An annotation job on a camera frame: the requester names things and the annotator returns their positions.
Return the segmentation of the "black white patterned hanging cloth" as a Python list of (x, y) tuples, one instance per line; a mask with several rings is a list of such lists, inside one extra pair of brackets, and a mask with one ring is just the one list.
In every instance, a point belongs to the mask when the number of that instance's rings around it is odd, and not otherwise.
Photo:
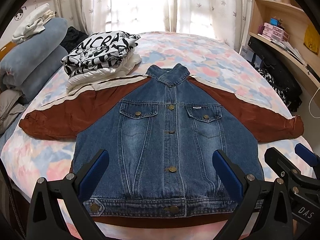
[(274, 78), (267, 70), (263, 68), (255, 68), (255, 70), (269, 83), (290, 112), (298, 111), (298, 108), (302, 104), (299, 96), (292, 94), (292, 91), (286, 85), (276, 84)]

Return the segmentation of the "black white lettered folded garment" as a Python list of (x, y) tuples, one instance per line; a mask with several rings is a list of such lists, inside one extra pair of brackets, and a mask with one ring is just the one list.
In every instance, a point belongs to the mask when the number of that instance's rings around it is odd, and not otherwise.
[(98, 69), (118, 68), (138, 46), (138, 34), (124, 31), (93, 33), (61, 59), (69, 77)]

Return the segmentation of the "pink storage boxes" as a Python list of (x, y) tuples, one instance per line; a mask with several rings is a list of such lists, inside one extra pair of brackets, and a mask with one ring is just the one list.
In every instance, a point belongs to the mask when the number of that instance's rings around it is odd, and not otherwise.
[(277, 42), (288, 42), (290, 38), (285, 30), (267, 22), (264, 23), (262, 36), (268, 40), (276, 40)]

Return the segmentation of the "blue folded blanket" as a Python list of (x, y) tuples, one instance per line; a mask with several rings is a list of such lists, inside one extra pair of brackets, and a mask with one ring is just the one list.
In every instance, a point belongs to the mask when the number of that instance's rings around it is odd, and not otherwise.
[(67, 34), (67, 20), (53, 18), (44, 27), (44, 31), (16, 45), (1, 60), (1, 89), (20, 90), (23, 103), (39, 94), (68, 54), (60, 45)]

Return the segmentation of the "white folded puffer coat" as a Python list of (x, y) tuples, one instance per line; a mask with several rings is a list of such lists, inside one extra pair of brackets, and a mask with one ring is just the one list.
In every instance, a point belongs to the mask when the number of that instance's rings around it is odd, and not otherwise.
[(141, 61), (142, 59), (139, 54), (129, 53), (116, 68), (101, 68), (70, 77), (66, 83), (66, 93), (67, 95), (72, 95), (85, 85), (128, 75), (129, 72), (133, 70), (134, 66)]

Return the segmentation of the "pastel patchwork bed cover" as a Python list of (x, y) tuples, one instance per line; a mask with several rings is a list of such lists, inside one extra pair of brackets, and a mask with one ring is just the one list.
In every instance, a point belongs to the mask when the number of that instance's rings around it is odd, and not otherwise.
[[(144, 74), (155, 64), (172, 68), (180, 63), (191, 74), (233, 92), (240, 98), (273, 110), (287, 118), (291, 113), (267, 81), (236, 51), (222, 42), (196, 35), (153, 32), (140, 36), (136, 52), (140, 65), (133, 74)], [(9, 177), (30, 199), (36, 181), (62, 179), (70, 169), (75, 143), (36, 140), (16, 127), (6, 141), (1, 159)], [(183, 228), (148, 229), (99, 224), (108, 237), (118, 239), (213, 239), (223, 222)]]

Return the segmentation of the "yellow cloth on shelf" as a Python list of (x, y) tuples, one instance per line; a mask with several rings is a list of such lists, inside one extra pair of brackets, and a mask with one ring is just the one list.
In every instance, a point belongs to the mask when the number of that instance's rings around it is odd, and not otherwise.
[(320, 37), (316, 28), (310, 23), (304, 34), (304, 46), (311, 52), (318, 55), (320, 47)]

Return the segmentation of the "cartoon face wall sticker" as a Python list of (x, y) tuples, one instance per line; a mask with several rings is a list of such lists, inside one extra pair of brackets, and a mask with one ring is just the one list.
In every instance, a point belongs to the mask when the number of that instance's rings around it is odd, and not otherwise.
[(14, 20), (15, 20), (15, 21), (20, 21), (20, 20), (23, 18), (23, 15), (24, 15), (23, 9), (20, 8), (20, 9), (18, 10), (18, 12), (15, 14)]

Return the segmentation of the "sheer floral curtain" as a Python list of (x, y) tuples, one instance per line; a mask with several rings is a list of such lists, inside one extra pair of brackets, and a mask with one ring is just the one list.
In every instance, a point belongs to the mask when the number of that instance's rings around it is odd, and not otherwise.
[(194, 34), (245, 43), (253, 0), (54, 0), (57, 14), (87, 34), (122, 30)]

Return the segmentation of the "black garment beside blanket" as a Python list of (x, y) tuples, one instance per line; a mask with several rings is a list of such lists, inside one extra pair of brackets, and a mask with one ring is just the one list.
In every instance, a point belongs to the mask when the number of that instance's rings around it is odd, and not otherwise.
[(86, 33), (83, 33), (73, 26), (67, 29), (67, 33), (64, 39), (61, 41), (60, 45), (65, 48), (65, 50), (70, 53), (74, 48), (76, 48), (82, 41), (88, 38)]

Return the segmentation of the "white clothes on blanket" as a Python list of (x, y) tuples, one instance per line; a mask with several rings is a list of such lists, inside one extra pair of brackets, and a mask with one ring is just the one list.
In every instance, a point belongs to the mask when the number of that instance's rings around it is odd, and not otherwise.
[(20, 44), (35, 34), (45, 30), (44, 25), (55, 17), (55, 12), (50, 9), (50, 5), (45, 3), (33, 10), (17, 27), (12, 35), (12, 42)]

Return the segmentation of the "denim and rust jacket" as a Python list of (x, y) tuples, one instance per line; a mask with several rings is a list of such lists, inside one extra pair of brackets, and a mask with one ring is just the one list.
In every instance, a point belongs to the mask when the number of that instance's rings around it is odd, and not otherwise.
[(236, 202), (216, 174), (214, 151), (261, 180), (259, 143), (304, 132), (299, 116), (245, 102), (181, 64), (84, 86), (19, 126), (36, 139), (75, 140), (72, 172), (106, 150), (107, 169), (83, 204), (95, 217), (129, 218), (230, 213)]

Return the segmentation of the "wooden bookshelf desk unit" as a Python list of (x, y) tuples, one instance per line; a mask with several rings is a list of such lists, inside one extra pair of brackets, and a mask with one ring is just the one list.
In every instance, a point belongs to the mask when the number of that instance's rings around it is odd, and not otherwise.
[[(272, 17), (282, 20), (285, 31), (290, 36), (289, 43), (299, 51), (313, 72), (310, 72), (306, 66), (294, 59), (287, 51), (258, 35), (258, 28)], [(319, 55), (314, 54), (304, 45), (305, 31), (310, 24), (310, 19), (294, 0), (253, 0), (249, 35), (267, 44), (286, 64), (296, 80), (310, 95), (313, 95), (319, 87), (319, 81), (316, 79), (319, 76)]]

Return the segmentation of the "grey pillow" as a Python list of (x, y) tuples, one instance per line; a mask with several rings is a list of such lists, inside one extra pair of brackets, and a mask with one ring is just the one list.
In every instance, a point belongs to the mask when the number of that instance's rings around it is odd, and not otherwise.
[(3, 135), (9, 126), (15, 121), (20, 113), (23, 113), (26, 107), (20, 104), (19, 98), (22, 96), (22, 92), (19, 90), (7, 89), (1, 92), (0, 95), (0, 118), (1, 127), (0, 134)]

